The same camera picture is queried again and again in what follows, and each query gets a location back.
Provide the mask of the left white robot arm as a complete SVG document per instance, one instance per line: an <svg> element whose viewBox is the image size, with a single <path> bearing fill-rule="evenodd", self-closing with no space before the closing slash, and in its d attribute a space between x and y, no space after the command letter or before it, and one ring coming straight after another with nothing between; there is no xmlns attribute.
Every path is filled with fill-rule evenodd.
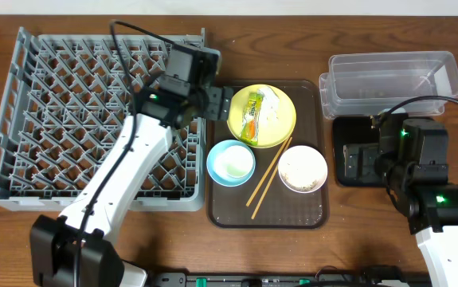
<svg viewBox="0 0 458 287"><path fill-rule="evenodd" d="M147 175L168 152L174 130L194 117L227 120L234 91L165 74L144 85L115 145L88 185L57 218L30 231L37 286L144 286L145 269L115 251L120 228Z"/></svg>

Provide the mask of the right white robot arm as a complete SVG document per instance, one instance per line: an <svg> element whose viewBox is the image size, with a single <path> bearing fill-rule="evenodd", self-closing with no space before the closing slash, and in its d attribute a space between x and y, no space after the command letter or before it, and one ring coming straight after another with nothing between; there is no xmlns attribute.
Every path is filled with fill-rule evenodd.
<svg viewBox="0 0 458 287"><path fill-rule="evenodd" d="M448 132L431 118L398 115L380 128L364 117L333 123L337 180L383 187L406 217L434 286L458 286L458 184L448 180Z"/></svg>

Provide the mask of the pink white bowl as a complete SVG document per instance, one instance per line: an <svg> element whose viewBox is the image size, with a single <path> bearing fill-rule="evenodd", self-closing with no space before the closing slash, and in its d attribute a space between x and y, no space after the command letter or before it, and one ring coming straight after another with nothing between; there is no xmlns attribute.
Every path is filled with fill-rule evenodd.
<svg viewBox="0 0 458 287"><path fill-rule="evenodd" d="M328 176L324 156L306 145L297 145L285 151L279 159L277 171L283 184L300 194L320 190Z"/></svg>

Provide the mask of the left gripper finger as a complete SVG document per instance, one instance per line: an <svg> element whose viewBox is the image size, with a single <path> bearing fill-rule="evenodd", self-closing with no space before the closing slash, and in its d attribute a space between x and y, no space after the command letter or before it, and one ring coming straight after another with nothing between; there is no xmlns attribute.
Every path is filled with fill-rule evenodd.
<svg viewBox="0 0 458 287"><path fill-rule="evenodd" d="M212 121L227 121L229 117L228 105L210 104L206 109L206 119Z"/></svg>
<svg viewBox="0 0 458 287"><path fill-rule="evenodd" d="M207 95L211 104L229 104L233 98L233 94L233 89L229 86L209 87L207 89Z"/></svg>

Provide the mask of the green snack wrapper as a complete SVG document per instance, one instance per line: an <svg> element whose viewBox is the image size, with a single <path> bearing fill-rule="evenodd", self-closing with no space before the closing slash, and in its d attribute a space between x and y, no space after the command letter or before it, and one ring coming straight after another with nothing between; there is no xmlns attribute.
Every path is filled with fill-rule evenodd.
<svg viewBox="0 0 458 287"><path fill-rule="evenodd" d="M258 123L263 100L262 94L251 92L243 110L240 138L251 146L256 146L258 142Z"/></svg>

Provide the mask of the light blue bowl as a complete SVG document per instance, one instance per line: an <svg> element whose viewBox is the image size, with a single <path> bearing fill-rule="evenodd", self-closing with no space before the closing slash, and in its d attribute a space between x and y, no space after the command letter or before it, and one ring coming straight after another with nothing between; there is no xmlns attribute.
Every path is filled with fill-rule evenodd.
<svg viewBox="0 0 458 287"><path fill-rule="evenodd" d="M206 166L215 183L224 187L237 187L252 177L256 169L256 158L245 143L223 140L210 150Z"/></svg>

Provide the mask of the white tissue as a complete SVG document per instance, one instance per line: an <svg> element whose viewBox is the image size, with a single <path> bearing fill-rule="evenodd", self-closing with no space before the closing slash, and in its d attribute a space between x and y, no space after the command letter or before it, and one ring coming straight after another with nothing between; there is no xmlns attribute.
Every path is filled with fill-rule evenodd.
<svg viewBox="0 0 458 287"><path fill-rule="evenodd" d="M260 122L264 126L273 124L277 121L277 112L280 107L280 98L275 94L270 86L265 85L258 89L263 101L260 109Z"/></svg>

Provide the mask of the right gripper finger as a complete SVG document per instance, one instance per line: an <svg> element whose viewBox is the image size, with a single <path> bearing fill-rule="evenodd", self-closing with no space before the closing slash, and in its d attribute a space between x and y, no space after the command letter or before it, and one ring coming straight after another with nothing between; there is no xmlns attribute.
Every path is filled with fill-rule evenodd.
<svg viewBox="0 0 458 287"><path fill-rule="evenodd" d="M348 163L344 167L346 178L372 178L376 177L373 164Z"/></svg>
<svg viewBox="0 0 458 287"><path fill-rule="evenodd" d="M351 143L343 146L343 155L346 162L372 162L377 155L375 143Z"/></svg>

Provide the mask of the pale green cup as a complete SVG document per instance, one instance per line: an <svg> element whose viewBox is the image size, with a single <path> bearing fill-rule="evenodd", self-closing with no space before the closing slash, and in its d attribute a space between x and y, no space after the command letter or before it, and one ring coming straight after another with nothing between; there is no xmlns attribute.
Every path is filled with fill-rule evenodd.
<svg viewBox="0 0 458 287"><path fill-rule="evenodd" d="M246 147L227 147L214 161L214 170L223 177L245 177L253 167L253 156Z"/></svg>

